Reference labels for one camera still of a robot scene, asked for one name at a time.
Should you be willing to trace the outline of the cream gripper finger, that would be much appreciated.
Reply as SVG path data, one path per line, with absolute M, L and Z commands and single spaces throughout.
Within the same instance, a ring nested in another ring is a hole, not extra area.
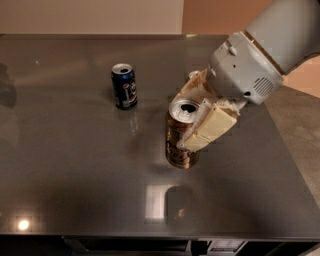
M 207 99 L 211 103 L 217 101 L 216 92 L 207 83 L 207 70 L 193 75 L 173 98 L 172 102 L 191 100 L 201 103 L 204 99 Z
M 204 98 L 192 126 L 182 135 L 177 147 L 192 152 L 203 149 L 237 123 L 246 104 L 246 101 L 229 101 L 226 98 L 211 103 Z

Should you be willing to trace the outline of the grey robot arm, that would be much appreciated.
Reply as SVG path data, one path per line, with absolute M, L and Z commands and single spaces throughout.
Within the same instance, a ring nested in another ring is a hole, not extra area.
M 191 126 L 177 147 L 198 151 L 221 137 L 247 103 L 263 103 L 285 75 L 319 54 L 319 46 L 320 1 L 274 0 L 244 31 L 229 36 L 175 96 L 198 106 L 193 114 L 179 111 Z

